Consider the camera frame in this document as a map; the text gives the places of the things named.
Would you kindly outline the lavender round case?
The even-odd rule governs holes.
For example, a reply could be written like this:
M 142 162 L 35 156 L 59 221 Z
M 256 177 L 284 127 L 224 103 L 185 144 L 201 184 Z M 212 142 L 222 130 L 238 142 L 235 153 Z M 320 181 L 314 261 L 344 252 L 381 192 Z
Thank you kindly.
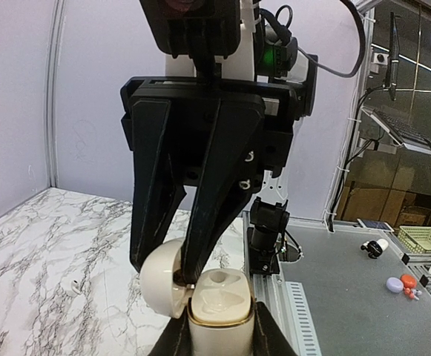
M 389 277 L 386 281 L 386 288 L 394 294 L 400 294 L 404 290 L 404 284 L 397 277 Z

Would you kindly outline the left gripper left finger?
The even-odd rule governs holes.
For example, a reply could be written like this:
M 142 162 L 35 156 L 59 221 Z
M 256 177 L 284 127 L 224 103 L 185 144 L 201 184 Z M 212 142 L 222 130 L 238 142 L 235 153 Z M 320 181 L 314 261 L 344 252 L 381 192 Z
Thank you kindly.
M 191 356 L 191 336 L 187 317 L 172 318 L 164 328 L 150 356 Z

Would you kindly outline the orange earbud case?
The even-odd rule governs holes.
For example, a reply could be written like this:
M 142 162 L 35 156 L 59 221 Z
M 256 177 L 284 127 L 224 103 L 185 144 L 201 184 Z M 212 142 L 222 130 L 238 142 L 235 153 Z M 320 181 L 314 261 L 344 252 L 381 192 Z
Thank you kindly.
M 409 274 L 402 274 L 400 281 L 404 286 L 404 294 L 411 300 L 419 300 L 421 292 L 417 289 L 416 279 Z

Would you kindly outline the black and white earbud case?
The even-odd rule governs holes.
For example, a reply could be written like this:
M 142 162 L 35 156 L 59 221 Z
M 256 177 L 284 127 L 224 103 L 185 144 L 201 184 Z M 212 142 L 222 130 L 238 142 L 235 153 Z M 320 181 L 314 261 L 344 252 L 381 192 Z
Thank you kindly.
M 361 245 L 361 250 L 367 252 L 371 259 L 378 259 L 389 247 L 389 242 L 383 238 L 371 240 Z

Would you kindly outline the front aluminium rail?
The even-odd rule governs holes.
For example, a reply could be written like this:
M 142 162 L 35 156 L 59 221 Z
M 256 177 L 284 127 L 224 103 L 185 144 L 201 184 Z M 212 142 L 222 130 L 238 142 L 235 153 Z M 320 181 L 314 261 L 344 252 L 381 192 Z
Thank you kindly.
M 274 321 L 297 355 L 326 355 L 320 347 L 312 312 L 307 300 L 306 285 L 287 276 L 287 268 L 305 260 L 301 246 L 293 241 L 294 234 L 278 237 L 273 263 L 278 273 L 254 274 L 249 262 L 249 241 L 252 224 L 249 213 L 243 212 L 244 272 L 254 290 L 255 300 L 264 303 Z

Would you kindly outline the yellow plastic basket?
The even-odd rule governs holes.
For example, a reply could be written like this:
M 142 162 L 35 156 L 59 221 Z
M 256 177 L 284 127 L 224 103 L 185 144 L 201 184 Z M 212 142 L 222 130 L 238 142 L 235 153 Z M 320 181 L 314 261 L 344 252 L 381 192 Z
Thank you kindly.
M 413 254 L 431 254 L 431 227 L 402 225 L 398 239 Z

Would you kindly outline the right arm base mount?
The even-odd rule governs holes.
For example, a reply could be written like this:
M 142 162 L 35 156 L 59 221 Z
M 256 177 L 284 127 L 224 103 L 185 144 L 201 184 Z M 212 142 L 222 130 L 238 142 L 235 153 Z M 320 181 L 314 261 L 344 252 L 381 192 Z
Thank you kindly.
M 297 263 L 303 257 L 301 245 L 288 230 L 272 231 L 264 227 L 248 227 L 248 265 L 252 275 L 280 273 L 281 263 Z

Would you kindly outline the small white earbud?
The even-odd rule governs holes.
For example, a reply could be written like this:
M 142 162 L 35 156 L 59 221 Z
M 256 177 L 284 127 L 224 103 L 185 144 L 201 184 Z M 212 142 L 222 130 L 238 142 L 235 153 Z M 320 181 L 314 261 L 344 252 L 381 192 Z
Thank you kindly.
M 79 283 L 76 280 L 70 281 L 69 293 L 71 297 L 76 297 L 82 293 L 79 287 Z

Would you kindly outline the black monitor on stand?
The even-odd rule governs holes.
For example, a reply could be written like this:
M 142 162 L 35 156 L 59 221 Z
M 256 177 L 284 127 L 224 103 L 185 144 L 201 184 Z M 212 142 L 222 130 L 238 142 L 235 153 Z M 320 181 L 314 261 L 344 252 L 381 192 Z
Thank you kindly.
M 396 100 L 396 88 L 400 61 L 400 43 L 398 36 L 397 16 L 391 12 L 389 15 L 389 58 L 384 80 L 384 88 L 389 93 L 391 101 Z

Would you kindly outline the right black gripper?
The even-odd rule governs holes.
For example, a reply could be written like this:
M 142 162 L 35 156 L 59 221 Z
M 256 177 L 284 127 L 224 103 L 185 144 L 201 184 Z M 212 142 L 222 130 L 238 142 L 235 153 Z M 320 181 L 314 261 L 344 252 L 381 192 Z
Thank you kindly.
M 182 275 L 197 282 L 221 234 L 284 171 L 293 125 L 310 116 L 314 79 L 208 84 L 182 77 L 130 78 L 121 88 L 123 131 L 134 162 L 130 261 L 141 271 L 165 239 L 185 197 L 197 187 Z

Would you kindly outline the black keyboard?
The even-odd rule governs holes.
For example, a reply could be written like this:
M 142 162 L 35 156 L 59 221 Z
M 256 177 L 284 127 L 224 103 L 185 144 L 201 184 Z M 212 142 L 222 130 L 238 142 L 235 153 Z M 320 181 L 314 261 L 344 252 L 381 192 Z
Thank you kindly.
M 398 114 L 391 114 L 379 108 L 364 106 L 361 112 L 369 116 L 394 142 L 397 147 L 406 148 L 431 156 L 431 140 L 414 129 Z

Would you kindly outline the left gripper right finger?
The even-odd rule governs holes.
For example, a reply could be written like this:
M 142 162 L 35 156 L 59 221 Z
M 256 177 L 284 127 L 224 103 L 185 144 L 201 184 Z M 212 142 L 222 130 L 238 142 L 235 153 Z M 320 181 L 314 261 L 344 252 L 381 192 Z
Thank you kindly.
M 257 356 L 296 356 L 280 327 L 263 302 L 255 303 L 253 355 Z

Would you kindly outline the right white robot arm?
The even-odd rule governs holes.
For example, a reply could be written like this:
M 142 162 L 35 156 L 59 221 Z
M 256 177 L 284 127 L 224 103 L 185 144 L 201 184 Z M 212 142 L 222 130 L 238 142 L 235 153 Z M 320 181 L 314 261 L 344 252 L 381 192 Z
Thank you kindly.
M 294 123 L 312 113 L 317 69 L 278 15 L 257 1 L 143 1 L 163 77 L 136 76 L 120 91 L 133 155 L 129 258 L 141 270 L 195 188 L 177 276 L 193 284 L 217 241 L 250 207 L 254 270 L 271 274 L 289 218 L 260 197 L 281 176 Z

